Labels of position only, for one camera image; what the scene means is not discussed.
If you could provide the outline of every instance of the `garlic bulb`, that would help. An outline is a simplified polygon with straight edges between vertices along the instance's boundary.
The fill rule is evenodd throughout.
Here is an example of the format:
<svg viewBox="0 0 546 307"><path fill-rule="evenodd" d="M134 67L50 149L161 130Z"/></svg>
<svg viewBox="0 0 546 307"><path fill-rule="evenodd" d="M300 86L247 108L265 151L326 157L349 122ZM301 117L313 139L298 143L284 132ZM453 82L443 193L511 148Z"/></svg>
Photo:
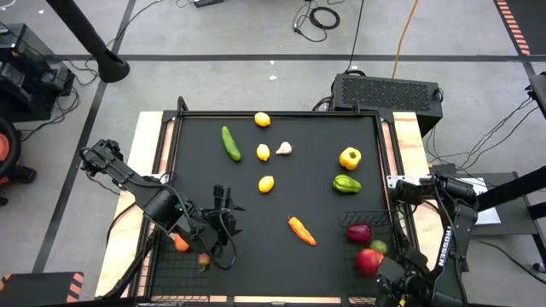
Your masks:
<svg viewBox="0 0 546 307"><path fill-rule="evenodd" d="M292 152L292 145L289 142L283 142L275 154L290 154Z"/></svg>

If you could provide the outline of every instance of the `plastic vegetable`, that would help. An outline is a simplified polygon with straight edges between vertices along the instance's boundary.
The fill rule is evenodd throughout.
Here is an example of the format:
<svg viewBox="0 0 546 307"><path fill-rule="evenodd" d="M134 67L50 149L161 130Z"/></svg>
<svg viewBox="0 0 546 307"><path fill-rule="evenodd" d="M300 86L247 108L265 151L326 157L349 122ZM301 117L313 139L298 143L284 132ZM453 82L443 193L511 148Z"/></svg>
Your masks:
<svg viewBox="0 0 546 307"><path fill-rule="evenodd" d="M239 148L237 148L237 144L235 144L235 140L226 126L222 127L222 141L224 142L225 150L228 152L228 155L234 161L240 161L241 152L239 151Z"/></svg>
<svg viewBox="0 0 546 307"><path fill-rule="evenodd" d="M211 264L211 258L207 254L199 254L197 264L200 266L199 271L202 272Z"/></svg>
<svg viewBox="0 0 546 307"><path fill-rule="evenodd" d="M268 125L271 125L270 116L263 112L254 114L254 121L256 122L256 125L260 127L267 127Z"/></svg>
<svg viewBox="0 0 546 307"><path fill-rule="evenodd" d="M352 171L357 168L358 162L360 162L361 158L362 155L360 154L358 149L347 148L340 155L340 164L347 170Z"/></svg>
<svg viewBox="0 0 546 307"><path fill-rule="evenodd" d="M290 154L292 152L292 145L289 142L281 143L279 149L276 150L275 154Z"/></svg>
<svg viewBox="0 0 546 307"><path fill-rule="evenodd" d="M373 276L381 266L383 254L372 249L364 249L356 256L357 269L366 276Z"/></svg>
<svg viewBox="0 0 546 307"><path fill-rule="evenodd" d="M273 178L273 176L266 176L259 180L258 190L262 193L267 193L271 191L274 185L275 179Z"/></svg>
<svg viewBox="0 0 546 307"><path fill-rule="evenodd" d="M256 148L256 154L258 155L258 159L267 161L270 158L270 148L265 144L259 144L258 148Z"/></svg>
<svg viewBox="0 0 546 307"><path fill-rule="evenodd" d="M302 224L298 218L293 216L288 216L288 225L290 225L290 228L292 231L304 242L309 243L312 246L315 246L317 242L315 241L315 238L311 235L309 230L307 230Z"/></svg>
<svg viewBox="0 0 546 307"><path fill-rule="evenodd" d="M386 254L387 251L386 244L382 240L374 240L372 244L369 245L369 248L382 254Z"/></svg>
<svg viewBox="0 0 546 307"><path fill-rule="evenodd" d="M186 252L189 249L189 245L180 235L177 235L174 239L174 248L179 252Z"/></svg>
<svg viewBox="0 0 546 307"><path fill-rule="evenodd" d="M347 239L369 244L372 241L372 228L365 223L355 223L347 228Z"/></svg>
<svg viewBox="0 0 546 307"><path fill-rule="evenodd" d="M347 175L338 175L334 179L334 188L343 193L358 193L362 185Z"/></svg>

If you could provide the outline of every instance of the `yellow lemon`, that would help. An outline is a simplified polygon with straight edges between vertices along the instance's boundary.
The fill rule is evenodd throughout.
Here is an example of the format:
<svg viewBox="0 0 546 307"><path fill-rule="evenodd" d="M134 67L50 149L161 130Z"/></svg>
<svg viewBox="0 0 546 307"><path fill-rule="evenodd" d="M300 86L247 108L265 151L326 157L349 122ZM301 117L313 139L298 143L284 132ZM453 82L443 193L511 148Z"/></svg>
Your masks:
<svg viewBox="0 0 546 307"><path fill-rule="evenodd" d="M262 193L267 193L271 191L273 185L275 185L275 179L273 179L273 176L266 176L259 180L258 190Z"/></svg>
<svg viewBox="0 0 546 307"><path fill-rule="evenodd" d="M265 144L259 144L258 148L256 148L256 154L258 155L258 159L267 161L270 158L270 148Z"/></svg>
<svg viewBox="0 0 546 307"><path fill-rule="evenodd" d="M260 127L267 127L268 125L271 125L270 116L263 112L254 114L254 121L256 122L256 125Z"/></svg>

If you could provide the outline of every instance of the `orange cable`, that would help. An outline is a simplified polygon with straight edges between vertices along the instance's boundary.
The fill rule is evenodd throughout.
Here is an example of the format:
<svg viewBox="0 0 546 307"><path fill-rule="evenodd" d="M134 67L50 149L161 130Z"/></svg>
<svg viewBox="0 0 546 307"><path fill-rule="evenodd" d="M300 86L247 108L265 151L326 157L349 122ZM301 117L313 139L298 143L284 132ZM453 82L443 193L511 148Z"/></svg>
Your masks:
<svg viewBox="0 0 546 307"><path fill-rule="evenodd" d="M406 32L408 31L408 26L410 25L411 19L413 18L413 13L415 12L415 9L417 8L418 2L419 0L415 0L415 2L413 2L413 8L411 8L411 13L409 13L408 21L406 21L406 26L404 27L404 31L402 32L402 36L400 37L400 41L398 42L396 60L394 60L394 69L392 70L392 78L394 78L394 75L396 74L396 67L398 66L398 58L400 57L400 50L402 49L402 41L404 40L404 36L406 35Z"/></svg>

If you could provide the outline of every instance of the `orange carrot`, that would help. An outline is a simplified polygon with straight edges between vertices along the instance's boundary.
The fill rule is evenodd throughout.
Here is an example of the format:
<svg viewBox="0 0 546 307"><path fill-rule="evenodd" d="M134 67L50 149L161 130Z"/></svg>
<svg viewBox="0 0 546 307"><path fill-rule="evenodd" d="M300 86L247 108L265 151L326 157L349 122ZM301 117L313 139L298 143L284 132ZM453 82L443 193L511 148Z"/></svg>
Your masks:
<svg viewBox="0 0 546 307"><path fill-rule="evenodd" d="M180 235L177 235L174 240L174 248L179 252L186 252L189 249L189 245Z"/></svg>
<svg viewBox="0 0 546 307"><path fill-rule="evenodd" d="M290 225L290 228L292 231L303 241L309 243L312 246L315 246L317 242L315 241L315 238L311 235L309 230L307 230L298 220L296 217L288 216L288 225Z"/></svg>

